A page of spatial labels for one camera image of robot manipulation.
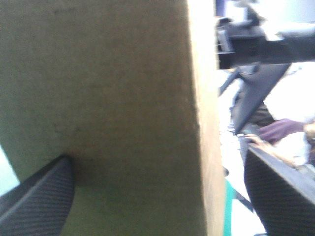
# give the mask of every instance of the wooden board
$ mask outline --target wooden board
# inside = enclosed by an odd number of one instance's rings
[[[0,143],[20,180],[74,158],[64,236],[220,232],[213,32],[189,28],[213,10],[197,2],[0,1]]]

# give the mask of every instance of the black monitor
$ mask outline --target black monitor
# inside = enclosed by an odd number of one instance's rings
[[[243,96],[232,111],[235,134],[239,134],[253,113],[281,79],[290,64],[260,65],[256,73],[242,75]]]

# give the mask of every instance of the person's arm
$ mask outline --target person's arm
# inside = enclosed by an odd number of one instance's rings
[[[272,146],[268,142],[261,140],[257,135],[248,134],[248,135],[245,135],[245,137],[247,139],[253,141],[252,145],[254,147],[259,148],[259,149],[263,150],[264,152],[278,158],[279,160],[283,161],[284,163],[286,163],[289,166],[297,167],[295,162],[294,162],[293,157],[287,156],[287,155],[279,152],[274,146]]]

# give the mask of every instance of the white shirt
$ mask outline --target white shirt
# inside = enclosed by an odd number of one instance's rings
[[[315,62],[294,63],[264,103],[275,120],[310,122],[315,118]]]
[[[309,159],[311,145],[307,142],[305,132],[297,132],[277,142],[274,147],[279,153],[293,156],[296,165],[304,165]]]

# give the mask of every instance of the green strip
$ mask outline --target green strip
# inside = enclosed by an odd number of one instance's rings
[[[224,230],[223,236],[231,236],[231,221],[232,221],[232,201],[234,196],[234,189],[226,180],[226,197],[225,197],[225,211],[224,211]]]

